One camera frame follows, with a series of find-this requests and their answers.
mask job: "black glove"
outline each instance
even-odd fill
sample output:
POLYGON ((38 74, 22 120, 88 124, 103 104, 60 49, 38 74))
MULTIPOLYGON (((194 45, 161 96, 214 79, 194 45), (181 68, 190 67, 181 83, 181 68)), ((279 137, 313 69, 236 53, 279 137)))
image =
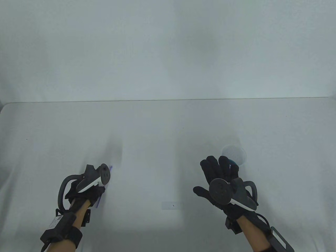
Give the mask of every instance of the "black glove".
MULTIPOLYGON (((230 167, 229 159, 225 156, 220 156, 218 162, 214 156, 208 156, 207 159, 202 160, 200 163, 208 184, 210 184, 210 182, 215 178, 221 178, 227 182, 231 182, 232 179, 238 178, 239 167, 237 165, 231 165, 230 167)), ((218 204, 210 196, 209 191, 203 187, 196 186, 193 191, 197 194, 197 196, 206 198, 211 204, 223 210, 223 212, 233 221, 244 215, 246 211, 248 212, 248 210, 237 205, 218 204)))
POLYGON ((87 199, 90 201, 90 206, 92 207, 96 203, 98 198, 105 192, 105 187, 95 185, 82 193, 78 193, 76 192, 76 187, 79 182, 79 180, 75 180, 71 183, 71 188, 69 192, 65 195, 65 199, 69 199, 70 204, 72 204, 74 199, 87 199))
MULTIPOLYGON (((215 178, 221 178, 227 182, 231 182, 231 180, 238 178, 239 167, 236 164, 232 164, 230 167, 230 161, 225 156, 220 156, 218 162, 214 156, 208 156, 207 159, 201 161, 200 165, 202 167, 208 184, 210 184, 211 181, 215 178)), ((233 205, 231 203, 227 205, 218 204, 210 196, 209 191, 205 190, 203 187, 200 186, 194 187, 193 191, 195 194, 197 194, 197 196, 206 198, 208 201, 210 201, 211 204, 223 210, 223 212, 227 215, 226 221, 229 222, 228 225, 225 225, 227 226, 227 228, 232 229, 235 234, 241 232, 241 229, 237 224, 236 220, 243 215, 264 233, 270 233, 269 225, 260 220, 254 211, 248 211, 240 206, 233 205)), ((246 193, 248 197, 254 200, 249 191, 246 190, 246 193)))

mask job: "small label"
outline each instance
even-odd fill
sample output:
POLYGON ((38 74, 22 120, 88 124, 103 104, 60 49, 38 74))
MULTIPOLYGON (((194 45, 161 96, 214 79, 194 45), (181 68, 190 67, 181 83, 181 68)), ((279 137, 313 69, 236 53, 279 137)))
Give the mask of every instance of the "small label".
POLYGON ((273 235, 273 236, 275 237, 275 239, 277 239, 277 240, 280 242, 280 244, 286 249, 286 243, 284 243, 284 241, 278 236, 278 234, 277 234, 276 232, 274 232, 274 230, 273 230, 272 235, 273 235))
POLYGON ((53 228, 55 228, 55 227, 57 226, 58 222, 61 220, 62 217, 63 217, 63 215, 56 216, 56 217, 52 220, 52 222, 51 222, 51 224, 49 225, 49 227, 47 228, 47 230, 48 230, 48 229, 53 229, 53 228))
POLYGON ((180 210, 181 208, 181 202, 161 202, 162 210, 180 210))

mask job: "white wall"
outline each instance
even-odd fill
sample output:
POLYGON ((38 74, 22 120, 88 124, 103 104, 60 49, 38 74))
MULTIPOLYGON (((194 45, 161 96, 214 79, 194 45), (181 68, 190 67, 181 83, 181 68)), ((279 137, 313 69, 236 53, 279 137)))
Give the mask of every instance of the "white wall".
POLYGON ((331 96, 336 2, 0 1, 0 101, 331 96))

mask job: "gloved hand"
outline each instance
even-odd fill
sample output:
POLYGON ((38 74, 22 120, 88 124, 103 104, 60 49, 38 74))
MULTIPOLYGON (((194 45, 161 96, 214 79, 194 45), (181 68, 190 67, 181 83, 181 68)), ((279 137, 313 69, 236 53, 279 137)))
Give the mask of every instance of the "gloved hand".
POLYGON ((76 192, 76 187, 79 184, 79 180, 75 180, 71 183, 71 188, 69 192, 65 195, 65 199, 69 199, 70 204, 72 204, 74 199, 82 198, 87 199, 91 203, 91 207, 96 203, 98 198, 105 192, 105 187, 103 186, 92 186, 88 190, 78 193, 76 192))
MULTIPOLYGON (((218 162, 214 156, 208 156, 207 159, 204 159, 201 161, 200 165, 204 172, 204 175, 205 175, 205 178, 208 184, 210 184, 210 182, 214 180, 215 178, 221 178, 227 182, 231 182, 231 180, 238 178, 239 167, 236 164, 231 165, 230 167, 229 159, 225 156, 220 156, 218 159, 218 162)), ((195 194, 197 194, 197 196, 206 198, 208 201, 210 201, 211 204, 223 210, 223 212, 232 221, 237 220, 239 217, 244 215, 246 212, 249 212, 248 210, 240 206, 233 205, 231 203, 227 205, 218 204, 210 196, 209 191, 204 189, 203 187, 196 186, 194 187, 193 191, 195 194)))

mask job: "finger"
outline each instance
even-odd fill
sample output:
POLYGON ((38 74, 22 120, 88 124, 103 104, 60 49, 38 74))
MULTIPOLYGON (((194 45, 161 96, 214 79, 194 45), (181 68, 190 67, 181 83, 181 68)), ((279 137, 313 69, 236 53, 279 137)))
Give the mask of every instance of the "finger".
POLYGON ((194 193, 197 196, 203 197, 205 199, 207 199, 212 205, 214 205, 215 207, 218 207, 219 209, 223 210, 223 206, 218 204, 216 201, 213 200, 213 198, 210 196, 210 193, 208 190, 204 189, 201 186, 195 186, 193 188, 194 193))
POLYGON ((202 167, 202 170, 204 172, 204 175, 205 175, 205 178, 208 184, 210 184, 211 181, 216 178, 216 175, 211 167, 211 164, 207 160, 203 159, 200 162, 200 165, 202 167))
POLYGON ((208 156, 207 161, 211 164, 216 178, 224 178, 223 170, 220 168, 217 159, 214 156, 208 156))
POLYGON ((229 159, 225 156, 220 156, 219 159, 219 165, 223 170, 223 174, 224 174, 224 179, 225 180, 230 180, 230 162, 229 159))
POLYGON ((231 179, 238 178, 239 166, 231 165, 230 170, 231 170, 231 179))

